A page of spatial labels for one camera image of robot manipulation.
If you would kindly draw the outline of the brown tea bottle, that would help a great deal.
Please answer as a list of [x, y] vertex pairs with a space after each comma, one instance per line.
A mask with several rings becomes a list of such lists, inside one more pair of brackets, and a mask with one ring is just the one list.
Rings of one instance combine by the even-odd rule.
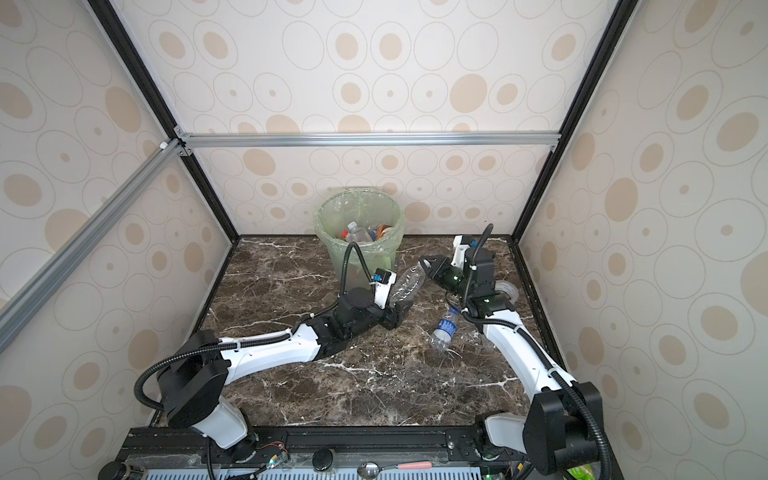
[[391, 225], [384, 225], [384, 224], [380, 225], [380, 226], [377, 228], [377, 230], [376, 230], [376, 233], [377, 233], [377, 237], [378, 237], [378, 238], [381, 238], [381, 237], [383, 237], [383, 236], [384, 236], [385, 234], [387, 234], [387, 233], [388, 233], [388, 232], [389, 232], [391, 229], [392, 229], [392, 226], [391, 226]]

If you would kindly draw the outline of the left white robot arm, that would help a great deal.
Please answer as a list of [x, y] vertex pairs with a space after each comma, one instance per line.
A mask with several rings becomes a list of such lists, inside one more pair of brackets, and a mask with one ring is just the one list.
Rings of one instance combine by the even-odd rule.
[[279, 366], [331, 357], [374, 327], [399, 327], [412, 305], [410, 299], [388, 299], [379, 306], [371, 291], [354, 288], [285, 331], [218, 338], [201, 330], [156, 367], [168, 426], [191, 429], [223, 450], [245, 445], [253, 440], [252, 427], [223, 396], [225, 386]]

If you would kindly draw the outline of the clear square bottle white cap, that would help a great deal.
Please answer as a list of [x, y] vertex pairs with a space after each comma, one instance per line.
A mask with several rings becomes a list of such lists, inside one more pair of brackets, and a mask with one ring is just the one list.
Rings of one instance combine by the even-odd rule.
[[373, 242], [368, 230], [355, 221], [351, 221], [347, 225], [346, 230], [349, 231], [349, 236], [347, 237], [347, 242], [349, 243], [363, 244]]

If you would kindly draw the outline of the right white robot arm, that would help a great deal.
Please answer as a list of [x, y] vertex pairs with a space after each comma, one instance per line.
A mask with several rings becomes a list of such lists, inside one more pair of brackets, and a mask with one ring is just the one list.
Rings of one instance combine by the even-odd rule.
[[530, 400], [525, 417], [501, 412], [484, 419], [490, 444], [523, 454], [543, 475], [597, 463], [612, 479], [611, 447], [604, 431], [602, 398], [557, 364], [524, 325], [510, 299], [495, 288], [494, 255], [470, 247], [455, 263], [422, 256], [425, 275], [458, 300], [459, 313], [503, 355]]

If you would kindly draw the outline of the crushed clear bottle blue cap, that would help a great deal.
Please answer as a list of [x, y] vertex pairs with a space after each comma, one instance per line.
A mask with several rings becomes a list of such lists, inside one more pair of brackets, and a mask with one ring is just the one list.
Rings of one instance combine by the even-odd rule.
[[411, 266], [396, 280], [390, 291], [388, 302], [394, 305], [400, 302], [413, 301], [425, 278], [426, 274], [420, 263]]

